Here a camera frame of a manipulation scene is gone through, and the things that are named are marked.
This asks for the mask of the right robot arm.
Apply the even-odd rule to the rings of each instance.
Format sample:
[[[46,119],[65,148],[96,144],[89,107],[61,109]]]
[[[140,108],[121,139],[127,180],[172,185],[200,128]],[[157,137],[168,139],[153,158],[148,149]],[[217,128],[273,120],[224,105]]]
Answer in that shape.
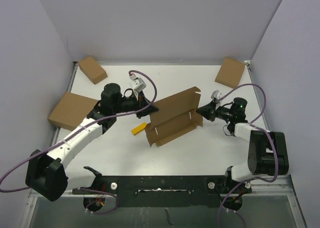
[[[242,181],[282,176],[289,172],[285,134],[263,130],[248,123],[245,114],[247,103],[246,99],[236,97],[227,108],[213,98],[207,105],[196,109],[196,113],[208,121],[225,121],[231,136],[248,142],[247,161],[230,166],[225,172],[222,186],[228,192],[238,189]]]

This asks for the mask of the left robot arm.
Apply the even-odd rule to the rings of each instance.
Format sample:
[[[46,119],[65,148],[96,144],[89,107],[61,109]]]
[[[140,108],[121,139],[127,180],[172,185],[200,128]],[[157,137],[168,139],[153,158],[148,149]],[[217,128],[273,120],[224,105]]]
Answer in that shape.
[[[131,81],[131,95],[125,96],[118,84],[105,85],[101,99],[75,130],[49,151],[36,150],[31,154],[26,185],[50,201],[57,200],[70,189],[84,187],[90,193],[97,193],[102,181],[90,167],[85,168],[85,174],[67,173],[66,168],[87,145],[105,134],[117,117],[135,114],[141,118],[158,111],[145,97],[145,87],[140,78]]]

